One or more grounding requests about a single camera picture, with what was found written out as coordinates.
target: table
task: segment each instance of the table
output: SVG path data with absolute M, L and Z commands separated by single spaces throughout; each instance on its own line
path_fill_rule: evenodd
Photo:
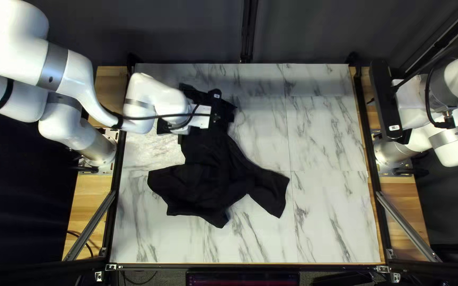
M 366 96 L 371 95 L 372 93 L 368 92 L 368 88 L 370 87 L 370 85 L 366 84 L 366 82 L 368 83 L 368 75 L 364 74 L 363 80 L 364 80 L 364 88 L 366 91 L 365 93 Z M 369 107 L 369 119 L 370 119 L 371 125 L 378 123 L 377 115 L 375 114 L 375 110 L 374 111 L 372 110 L 372 107 Z M 420 208 L 418 198 L 417 198 L 416 187 L 414 185 L 414 179 L 413 180 L 411 180 L 411 178 L 409 179 L 400 178 L 400 179 L 401 180 L 399 181 L 396 181 L 396 180 L 390 181 L 389 179 L 381 180 L 383 191 L 387 195 L 390 196 L 389 198 L 394 203 L 394 205 L 398 207 L 399 210 L 406 211 L 406 212 L 403 212 L 403 215 L 416 228 L 416 230 L 419 231 L 419 233 L 423 235 L 423 237 L 426 239 L 426 231 L 425 231 L 425 226 L 423 223 L 423 218 L 421 215 L 421 208 Z M 82 198 L 79 195 L 77 195 L 76 193 L 75 200 L 76 201 L 82 200 Z M 92 212 L 94 212 L 97 207 L 98 205 L 93 206 Z M 73 208 L 72 217 L 75 217 L 75 213 L 77 213 L 78 211 L 79 211 L 78 208 Z M 407 237 L 404 236 L 403 233 L 400 233 L 401 230 L 398 229 L 397 226 L 394 225 L 394 223 L 390 222 L 389 226 L 390 226 L 390 236 L 392 240 L 392 245 L 394 247 L 395 252 L 398 254 L 399 257 L 422 258 L 418 256 L 418 253 L 417 251 L 415 251 L 414 246 L 412 246 L 412 244 L 409 242 Z M 79 228 L 78 229 L 79 231 L 82 230 L 82 226 L 80 226 L 80 224 L 77 227 Z M 383 253 L 382 250 L 380 250 L 380 261 L 383 261 L 383 258 L 384 258 L 382 253 Z

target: white marble tile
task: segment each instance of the white marble tile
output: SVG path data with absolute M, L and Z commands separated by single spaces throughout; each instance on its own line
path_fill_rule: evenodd
M 199 263 L 204 220 L 167 216 L 167 204 L 150 190 L 148 172 L 124 169 L 112 242 L 117 263 Z
M 208 91 L 208 64 L 136 64 L 135 72 L 149 74 L 171 88 L 185 83 Z
M 298 262 L 379 262 L 367 172 L 292 172 Z
M 290 172 L 279 172 L 290 178 Z M 296 237 L 291 182 L 285 208 L 277 218 L 266 212 L 249 195 L 233 204 L 229 222 L 218 229 L 206 223 L 206 263 L 296 262 Z
M 284 64 L 286 96 L 353 96 L 347 65 Z
M 124 169 L 151 171 L 185 163 L 176 134 L 157 135 L 157 121 L 147 134 L 127 133 Z
M 354 97 L 286 97 L 291 171 L 365 171 Z
M 234 104 L 229 135 L 258 166 L 289 171 L 282 65 L 210 65 L 210 89 Z

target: wire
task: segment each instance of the wire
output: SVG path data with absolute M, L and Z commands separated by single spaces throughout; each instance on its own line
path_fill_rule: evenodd
M 451 129 L 454 128 L 455 125 L 453 121 L 447 121 L 445 118 L 445 122 L 436 122 L 432 118 L 432 113 L 430 112 L 430 99 L 429 99 L 429 91 L 430 91 L 430 79 L 432 78 L 432 74 L 434 73 L 434 69 L 436 65 L 434 64 L 427 75 L 427 80 L 425 81 L 425 112 L 427 113 L 427 118 L 429 118 L 429 122 L 434 125 L 436 128 L 443 128 L 443 129 Z
M 181 129 L 187 126 L 190 123 L 190 121 L 192 120 L 193 115 L 195 114 L 195 111 L 197 110 L 198 107 L 199 107 L 199 104 L 194 107 L 194 110 L 192 110 L 192 115 L 188 118 L 188 120 L 185 123 L 177 127 L 170 127 L 169 130 L 177 130 L 177 129 Z
M 157 275 L 157 273 L 158 273 L 158 271 L 155 271 L 155 273 L 153 273 L 153 275 L 151 275 L 151 277 L 150 277 L 148 280 L 146 280 L 146 281 L 144 281 L 144 282 L 139 282 L 139 283 L 137 283 L 137 282 L 134 282 L 134 281 L 130 280 L 129 278 L 127 278 L 127 276 L 125 275 L 125 272 L 124 272 L 124 271 L 121 271 L 121 275 L 123 275 L 123 283 L 124 283 L 125 286 L 126 286 L 126 284 L 127 284 L 126 281 L 128 281 L 128 282 L 130 282 L 130 283 L 133 283 L 133 284 L 135 284 L 135 285 L 144 285 L 144 284 L 150 282 L 151 279 L 153 279 L 153 277 L 155 277 L 155 275 Z
M 434 56 L 430 61 L 428 61 L 426 64 L 423 64 L 421 67 L 417 68 L 415 71 L 413 71 L 408 77 L 406 77 L 403 81 L 399 82 L 397 85 L 394 85 L 393 91 L 396 92 L 398 88 L 400 88 L 402 85 L 404 85 L 406 82 L 408 82 L 411 78 L 419 74 L 423 69 L 429 67 L 430 65 L 434 65 L 436 62 L 439 60 L 443 59 L 446 57 L 449 53 L 453 52 L 455 49 L 458 48 L 458 42 L 450 44 L 447 48 L 445 48 L 442 52 Z
M 427 117 L 429 118 L 430 123 L 436 126 L 436 121 L 432 118 L 432 113 L 430 112 L 430 100 L 429 100 L 429 91 L 430 91 L 430 79 L 434 72 L 434 66 L 430 69 L 429 75 L 427 75 L 427 80 L 425 81 L 425 112 L 427 112 Z
M 67 234 L 71 234 L 71 235 L 73 235 L 73 236 L 79 238 L 79 235 L 76 234 L 76 233 L 73 232 L 73 231 L 67 231 Z M 93 258 L 94 256 L 93 256 L 93 251 L 91 250 L 91 247 L 90 247 L 87 243 L 86 243 L 86 247 L 87 247 L 87 249 L 88 249 L 88 250 L 90 251 L 90 253 L 91 253 L 91 258 Z
M 109 110 L 107 107 L 103 106 L 102 107 L 107 111 L 109 112 L 110 114 L 116 116 L 116 117 L 119 117 L 119 118 L 123 118 L 123 119 L 126 119 L 126 120 L 149 120 L 149 119 L 157 119 L 157 118 L 164 118 L 164 117 L 179 117 L 179 116 L 190 116 L 190 117 L 194 117 L 194 116 L 211 116 L 211 114 L 196 114 L 194 112 L 192 113 L 183 113 L 183 114 L 163 114 L 163 115 L 154 115 L 154 116 L 147 116 L 147 117 L 130 117 L 130 116 L 125 116 L 125 115 L 121 115 L 119 113 L 116 113 L 116 112 L 113 112 L 111 110 Z

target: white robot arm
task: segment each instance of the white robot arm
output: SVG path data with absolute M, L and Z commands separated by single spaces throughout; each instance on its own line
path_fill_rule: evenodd
M 35 6 L 0 0 L 0 103 L 5 101 L 0 114 L 24 122 L 40 120 L 44 137 L 78 151 L 93 166 L 110 163 L 115 146 L 80 118 L 77 101 L 100 123 L 134 133 L 153 127 L 154 118 L 142 118 L 166 114 L 182 114 L 164 118 L 180 127 L 172 128 L 174 133 L 188 134 L 190 126 L 208 127 L 207 116 L 192 120 L 194 105 L 181 91 L 141 73 L 130 79 L 124 115 L 106 111 L 96 98 L 90 60 L 48 42 L 48 27 L 47 17 Z M 210 111 L 209 106 L 198 106 L 195 113 Z
M 417 75 L 402 85 L 396 93 L 403 129 L 412 128 L 408 144 L 378 140 L 376 159 L 380 164 L 397 167 L 401 161 L 434 148 L 440 162 L 447 167 L 458 166 L 458 59 L 433 71 L 430 80 L 430 110 L 434 121 L 453 117 L 455 127 L 436 128 L 427 118 L 425 82 L 427 75 Z

